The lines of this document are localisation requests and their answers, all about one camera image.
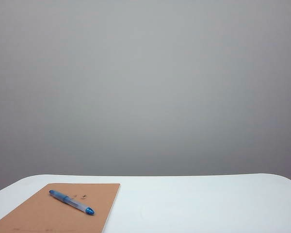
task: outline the brown notebook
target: brown notebook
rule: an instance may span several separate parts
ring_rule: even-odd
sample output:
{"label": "brown notebook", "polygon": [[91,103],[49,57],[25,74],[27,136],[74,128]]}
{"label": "brown notebook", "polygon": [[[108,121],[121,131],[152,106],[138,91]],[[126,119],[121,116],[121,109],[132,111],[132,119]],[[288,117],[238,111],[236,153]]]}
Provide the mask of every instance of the brown notebook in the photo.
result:
{"label": "brown notebook", "polygon": [[[0,233],[100,233],[119,187],[119,183],[49,183],[0,220]],[[92,207],[95,214],[55,199],[49,190]]]}

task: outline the pen tip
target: pen tip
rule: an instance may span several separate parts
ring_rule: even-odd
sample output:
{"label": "pen tip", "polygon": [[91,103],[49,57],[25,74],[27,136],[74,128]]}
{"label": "pen tip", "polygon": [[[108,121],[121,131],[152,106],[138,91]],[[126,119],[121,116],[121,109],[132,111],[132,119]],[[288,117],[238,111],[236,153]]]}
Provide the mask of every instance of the pen tip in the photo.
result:
{"label": "pen tip", "polygon": [[93,211],[93,209],[92,208],[90,208],[90,207],[87,207],[86,208],[86,210],[85,210],[85,212],[88,214],[88,215],[94,215],[94,211]]}

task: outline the pen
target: pen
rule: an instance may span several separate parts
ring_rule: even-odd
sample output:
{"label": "pen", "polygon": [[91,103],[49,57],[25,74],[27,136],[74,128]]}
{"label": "pen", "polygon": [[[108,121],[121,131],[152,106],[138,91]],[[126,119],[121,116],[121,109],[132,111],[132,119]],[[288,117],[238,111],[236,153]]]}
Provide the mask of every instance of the pen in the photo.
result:
{"label": "pen", "polygon": [[60,200],[60,201],[62,201],[64,203],[66,203],[68,205],[71,205],[74,208],[77,208],[77,209],[87,213],[88,215],[94,215],[94,213],[95,213],[91,207],[89,207],[87,205],[84,205],[84,204],[82,204],[82,203],[80,203],[80,202],[78,202],[76,200],[73,200],[73,199],[71,199],[70,197],[68,197],[65,194],[62,194],[62,193],[57,192],[55,190],[50,190],[49,194],[52,197],[54,197],[54,198],[56,198],[56,199],[58,199],[58,200]]}

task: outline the gray wall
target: gray wall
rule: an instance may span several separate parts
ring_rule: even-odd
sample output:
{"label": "gray wall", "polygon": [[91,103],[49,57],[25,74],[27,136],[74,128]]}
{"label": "gray wall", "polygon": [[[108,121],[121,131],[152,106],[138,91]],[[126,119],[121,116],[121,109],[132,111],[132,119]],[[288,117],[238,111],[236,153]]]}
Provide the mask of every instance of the gray wall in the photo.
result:
{"label": "gray wall", "polygon": [[291,0],[0,0],[0,189],[256,172],[291,179]]}

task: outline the pen barrel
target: pen barrel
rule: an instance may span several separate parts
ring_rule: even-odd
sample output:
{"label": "pen barrel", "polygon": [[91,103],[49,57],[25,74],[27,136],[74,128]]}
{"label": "pen barrel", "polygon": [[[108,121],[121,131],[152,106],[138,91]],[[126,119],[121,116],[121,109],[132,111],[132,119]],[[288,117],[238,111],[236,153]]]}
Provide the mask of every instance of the pen barrel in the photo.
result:
{"label": "pen barrel", "polygon": [[70,197],[65,197],[63,202],[67,203],[68,205],[73,206],[74,208],[77,208],[83,212],[86,213],[86,209],[88,208],[87,205],[84,205],[83,203],[80,203],[76,200],[71,199]]}

